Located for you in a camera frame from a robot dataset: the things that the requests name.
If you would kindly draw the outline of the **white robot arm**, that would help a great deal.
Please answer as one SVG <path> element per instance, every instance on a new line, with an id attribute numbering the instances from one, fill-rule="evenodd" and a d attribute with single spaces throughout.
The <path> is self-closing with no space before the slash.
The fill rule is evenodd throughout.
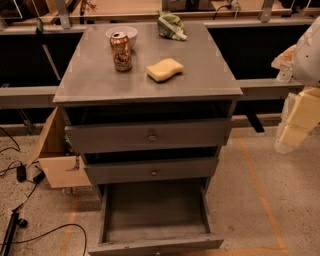
<path id="1" fill-rule="evenodd" d="M 279 70 L 278 81 L 295 80 L 304 86 L 302 92 L 290 94 L 285 100 L 277 130 L 275 149 L 289 153 L 320 123 L 320 17 L 271 66 Z"/>

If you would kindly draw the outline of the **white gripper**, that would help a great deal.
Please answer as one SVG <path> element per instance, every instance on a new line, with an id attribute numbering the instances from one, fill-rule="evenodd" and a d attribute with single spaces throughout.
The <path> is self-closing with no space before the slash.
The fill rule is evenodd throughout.
<path id="1" fill-rule="evenodd" d="M 285 100 L 274 148 L 279 153 L 297 149 L 320 123 L 320 88 L 306 87 Z"/>

